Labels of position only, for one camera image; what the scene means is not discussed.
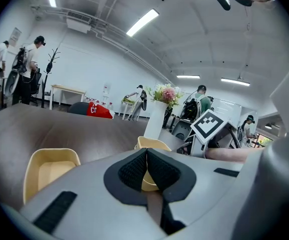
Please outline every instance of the black cap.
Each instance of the black cap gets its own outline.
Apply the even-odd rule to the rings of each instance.
[[[248,117],[246,119],[251,120],[253,123],[255,123],[254,116],[252,114],[248,115]]]
[[[45,46],[46,43],[45,43],[45,38],[42,36],[42,35],[39,35],[35,41],[38,41],[38,42],[42,42],[42,45]]]
[[[200,90],[206,91],[207,87],[205,85],[199,85],[197,92],[199,92]]]

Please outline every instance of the chair backrest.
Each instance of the chair backrest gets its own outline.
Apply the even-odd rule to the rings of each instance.
[[[77,102],[72,104],[69,109],[68,113],[78,114],[78,115],[87,115],[89,103],[86,102]]]
[[[41,78],[41,73],[36,73],[34,79],[31,81],[31,94],[36,94],[38,91],[38,83]]]

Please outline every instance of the white ceiling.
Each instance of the white ceiling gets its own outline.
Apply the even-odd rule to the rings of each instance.
[[[48,0],[30,2],[49,6]],[[125,33],[150,9],[157,10],[159,16],[133,38],[166,63],[163,74],[219,80],[236,79],[241,73],[254,88],[268,80],[278,84],[289,70],[286,13],[278,1],[252,7],[230,2],[231,10],[225,11],[216,0],[56,0],[58,8],[98,17]],[[127,45],[135,40],[124,36],[120,42]],[[149,60],[135,44],[129,47]]]

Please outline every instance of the white table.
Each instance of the white table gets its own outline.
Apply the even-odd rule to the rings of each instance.
[[[126,102],[126,101],[123,101],[122,102],[122,104],[121,104],[121,108],[120,108],[120,111],[119,111],[119,114],[118,114],[118,116],[120,117],[120,113],[122,114],[123,113],[123,117],[122,117],[122,120],[125,120],[125,115],[126,115],[126,112],[127,112],[127,108],[128,107],[132,107],[133,106],[133,103],[130,103],[130,102]],[[137,118],[136,118],[136,120],[138,121],[139,120],[139,116],[140,116],[140,112],[139,112],[139,114],[138,114],[138,116],[137,116]]]
[[[51,93],[50,93],[50,104],[49,104],[49,109],[50,110],[53,109],[54,89],[60,90],[59,106],[61,105],[61,101],[63,99],[63,91],[81,95],[81,100],[80,100],[81,102],[84,101],[84,97],[85,97],[85,94],[86,94],[85,90],[72,89],[72,88],[69,88],[69,87],[65,87],[63,85],[52,84],[51,85]]]

